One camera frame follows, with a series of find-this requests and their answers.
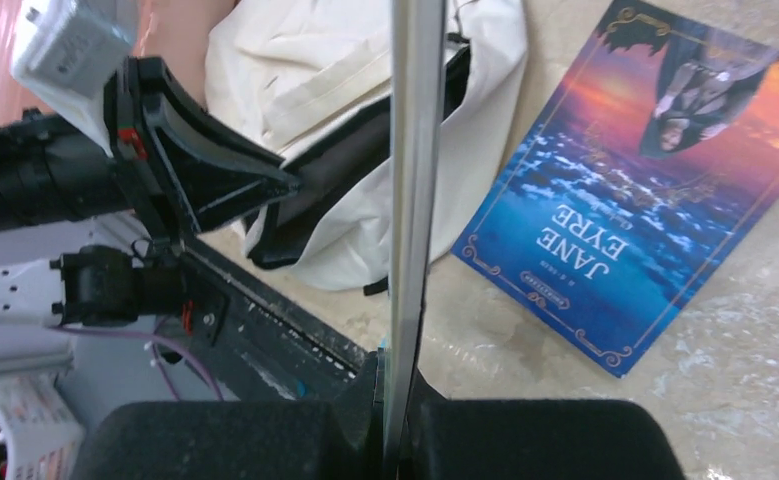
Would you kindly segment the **black table front rail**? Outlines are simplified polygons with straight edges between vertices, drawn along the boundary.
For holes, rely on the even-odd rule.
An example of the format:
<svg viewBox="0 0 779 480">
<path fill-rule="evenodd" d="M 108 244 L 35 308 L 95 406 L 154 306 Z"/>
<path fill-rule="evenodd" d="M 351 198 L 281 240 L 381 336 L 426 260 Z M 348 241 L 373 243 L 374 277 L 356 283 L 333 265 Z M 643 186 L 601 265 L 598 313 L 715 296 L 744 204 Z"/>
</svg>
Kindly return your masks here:
<svg viewBox="0 0 779 480">
<path fill-rule="evenodd" d="M 180 266 L 190 351 L 240 400 L 333 400 L 372 356 L 198 239 Z"/>
</svg>

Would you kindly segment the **pink plastic storage box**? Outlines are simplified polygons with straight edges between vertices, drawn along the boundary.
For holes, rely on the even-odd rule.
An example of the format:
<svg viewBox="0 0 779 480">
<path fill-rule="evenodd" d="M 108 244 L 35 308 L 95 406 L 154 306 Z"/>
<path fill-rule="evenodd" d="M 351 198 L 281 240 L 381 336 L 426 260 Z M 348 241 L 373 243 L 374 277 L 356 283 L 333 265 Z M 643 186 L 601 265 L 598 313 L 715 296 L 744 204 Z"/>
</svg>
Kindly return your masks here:
<svg viewBox="0 0 779 480">
<path fill-rule="evenodd" d="M 20 119 L 25 109 L 51 110 L 9 73 L 21 5 L 18 0 L 0 1 L 0 125 Z M 236 5 L 235 0 L 139 1 L 140 26 L 133 54 L 162 57 L 189 95 L 205 106 L 209 34 Z"/>
</svg>

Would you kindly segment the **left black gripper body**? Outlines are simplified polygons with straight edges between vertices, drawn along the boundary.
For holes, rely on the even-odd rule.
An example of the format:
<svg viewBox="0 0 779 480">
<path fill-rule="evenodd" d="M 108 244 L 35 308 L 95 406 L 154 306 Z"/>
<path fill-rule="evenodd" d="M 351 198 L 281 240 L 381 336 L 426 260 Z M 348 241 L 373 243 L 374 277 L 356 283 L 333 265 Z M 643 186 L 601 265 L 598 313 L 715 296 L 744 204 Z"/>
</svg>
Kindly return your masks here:
<svg viewBox="0 0 779 480">
<path fill-rule="evenodd" d="M 51 219 L 133 211 L 156 242 L 204 230 L 190 201 L 204 111 L 159 57 L 129 57 L 100 97 L 51 115 Z"/>
</svg>

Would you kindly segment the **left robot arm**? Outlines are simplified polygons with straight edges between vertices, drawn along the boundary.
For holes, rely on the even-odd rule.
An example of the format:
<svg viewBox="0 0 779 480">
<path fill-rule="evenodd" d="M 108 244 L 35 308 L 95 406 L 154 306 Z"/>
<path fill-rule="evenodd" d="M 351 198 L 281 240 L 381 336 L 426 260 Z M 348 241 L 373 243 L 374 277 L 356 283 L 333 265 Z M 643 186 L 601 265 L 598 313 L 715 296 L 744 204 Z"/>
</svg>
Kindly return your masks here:
<svg viewBox="0 0 779 480">
<path fill-rule="evenodd" d="M 199 284 L 185 241 L 296 195 L 279 156 L 213 118 L 159 57 L 127 58 L 98 101 L 106 144 L 58 113 L 0 126 L 0 254 L 40 231 L 132 213 L 148 247 L 89 244 L 0 266 L 0 329 L 122 335 L 144 316 L 189 331 Z"/>
</svg>

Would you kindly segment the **Jane Eyre blue book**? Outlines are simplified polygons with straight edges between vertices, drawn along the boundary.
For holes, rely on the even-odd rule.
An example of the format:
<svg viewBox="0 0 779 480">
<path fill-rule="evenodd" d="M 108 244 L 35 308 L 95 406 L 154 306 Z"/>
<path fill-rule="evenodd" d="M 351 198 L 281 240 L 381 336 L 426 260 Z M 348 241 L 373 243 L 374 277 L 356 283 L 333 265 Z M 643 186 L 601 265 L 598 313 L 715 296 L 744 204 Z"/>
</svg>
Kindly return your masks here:
<svg viewBox="0 0 779 480">
<path fill-rule="evenodd" d="M 614 1 L 454 255 L 625 376 L 779 198 L 779 49 Z"/>
</svg>

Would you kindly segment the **beige canvas backpack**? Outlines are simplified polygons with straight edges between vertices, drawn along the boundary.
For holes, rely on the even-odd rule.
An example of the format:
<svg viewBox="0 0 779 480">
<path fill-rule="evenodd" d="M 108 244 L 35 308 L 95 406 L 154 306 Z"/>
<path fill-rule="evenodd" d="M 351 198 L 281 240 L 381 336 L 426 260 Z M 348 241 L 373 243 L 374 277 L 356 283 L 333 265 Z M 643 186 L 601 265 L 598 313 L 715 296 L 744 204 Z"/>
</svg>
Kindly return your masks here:
<svg viewBox="0 0 779 480">
<path fill-rule="evenodd" d="M 527 54 L 518 1 L 451 1 L 446 29 L 431 259 L 499 170 Z M 387 277 L 390 35 L 386 1 L 242 1 L 211 30 L 209 112 L 302 181 L 296 196 L 236 223 L 257 267 L 329 291 Z"/>
</svg>

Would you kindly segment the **colourful cartoon picture book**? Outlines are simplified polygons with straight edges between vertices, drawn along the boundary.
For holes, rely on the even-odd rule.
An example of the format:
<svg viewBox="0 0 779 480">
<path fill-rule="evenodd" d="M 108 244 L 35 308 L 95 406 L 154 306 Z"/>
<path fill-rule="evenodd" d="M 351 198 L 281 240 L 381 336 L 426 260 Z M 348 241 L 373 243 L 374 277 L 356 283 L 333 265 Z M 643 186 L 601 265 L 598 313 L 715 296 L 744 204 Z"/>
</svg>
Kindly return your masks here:
<svg viewBox="0 0 779 480">
<path fill-rule="evenodd" d="M 444 1 L 395 1 L 392 13 L 392 228 L 381 475 L 398 476 L 423 327 L 444 113 Z"/>
</svg>

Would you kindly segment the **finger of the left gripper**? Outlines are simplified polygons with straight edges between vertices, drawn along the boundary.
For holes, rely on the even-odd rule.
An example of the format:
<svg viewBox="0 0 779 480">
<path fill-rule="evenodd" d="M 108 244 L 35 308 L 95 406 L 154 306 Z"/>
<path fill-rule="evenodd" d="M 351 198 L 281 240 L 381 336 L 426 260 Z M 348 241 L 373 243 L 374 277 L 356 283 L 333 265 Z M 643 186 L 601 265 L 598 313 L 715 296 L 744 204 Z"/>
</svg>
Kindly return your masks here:
<svg viewBox="0 0 779 480">
<path fill-rule="evenodd" d="M 206 112 L 159 57 L 140 60 L 141 136 L 180 227 L 218 229 L 294 196 L 282 159 Z"/>
</svg>

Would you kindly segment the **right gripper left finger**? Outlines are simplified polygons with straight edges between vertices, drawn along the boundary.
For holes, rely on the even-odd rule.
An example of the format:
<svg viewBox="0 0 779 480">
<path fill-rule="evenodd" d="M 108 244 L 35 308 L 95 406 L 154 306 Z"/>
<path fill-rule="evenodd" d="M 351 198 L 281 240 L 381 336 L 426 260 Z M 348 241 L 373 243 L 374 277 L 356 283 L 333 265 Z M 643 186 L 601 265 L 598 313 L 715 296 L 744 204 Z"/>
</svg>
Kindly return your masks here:
<svg viewBox="0 0 779 480">
<path fill-rule="evenodd" d="M 383 354 L 335 399 L 139 402 L 90 435 L 74 479 L 377 479 Z"/>
</svg>

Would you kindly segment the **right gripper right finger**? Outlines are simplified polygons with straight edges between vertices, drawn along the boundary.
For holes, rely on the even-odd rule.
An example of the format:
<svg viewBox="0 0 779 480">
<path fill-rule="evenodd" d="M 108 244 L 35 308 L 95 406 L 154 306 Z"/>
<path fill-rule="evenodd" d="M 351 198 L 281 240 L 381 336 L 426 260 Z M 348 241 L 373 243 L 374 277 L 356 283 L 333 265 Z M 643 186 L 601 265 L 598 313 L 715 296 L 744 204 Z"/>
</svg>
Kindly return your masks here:
<svg viewBox="0 0 779 480">
<path fill-rule="evenodd" d="M 413 479 L 682 479 L 665 432 L 618 399 L 449 400 L 419 372 L 405 396 Z"/>
</svg>

